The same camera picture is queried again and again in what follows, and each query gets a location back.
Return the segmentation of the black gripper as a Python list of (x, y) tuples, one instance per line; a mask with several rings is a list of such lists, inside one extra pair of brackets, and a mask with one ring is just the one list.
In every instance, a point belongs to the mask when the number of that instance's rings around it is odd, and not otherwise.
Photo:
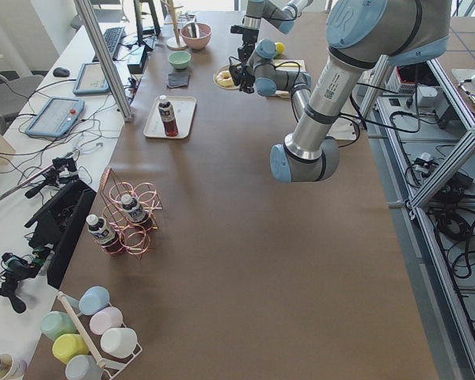
[(239, 47), (237, 50), (238, 58), (241, 62), (247, 62), (257, 43), (259, 30), (244, 25), (232, 25), (230, 27), (230, 32), (232, 34), (241, 35), (242, 47)]
[(239, 86), (239, 90), (244, 93), (254, 93), (255, 77), (249, 73), (246, 63), (235, 57), (229, 57), (229, 70), (234, 80), (234, 84)]

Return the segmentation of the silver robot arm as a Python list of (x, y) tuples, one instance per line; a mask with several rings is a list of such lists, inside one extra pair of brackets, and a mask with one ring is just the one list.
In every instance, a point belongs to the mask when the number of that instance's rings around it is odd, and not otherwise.
[(313, 85), (301, 69), (278, 69), (275, 43), (258, 38), (262, 20), (287, 34), (309, 5), (290, 1), (279, 8), (250, 1), (242, 22), (230, 28), (242, 37), (239, 62), (230, 66), (234, 84), (263, 97), (278, 91), (291, 96), (297, 126), (270, 153), (273, 177), (286, 183), (321, 181), (336, 171), (339, 147), (328, 133), (364, 71), (383, 55), (395, 66), (439, 57), (447, 49), (450, 27), (449, 1), (339, 1), (326, 24), (329, 57)]
[(242, 36), (242, 46), (238, 48), (238, 59), (245, 63), (253, 53), (258, 41), (260, 23), (266, 20), (281, 33), (288, 34), (301, 17), (302, 11), (312, 4), (313, 0), (292, 0), (283, 8), (279, 8), (272, 1), (249, 0), (245, 16), (240, 25), (232, 25), (230, 32)]

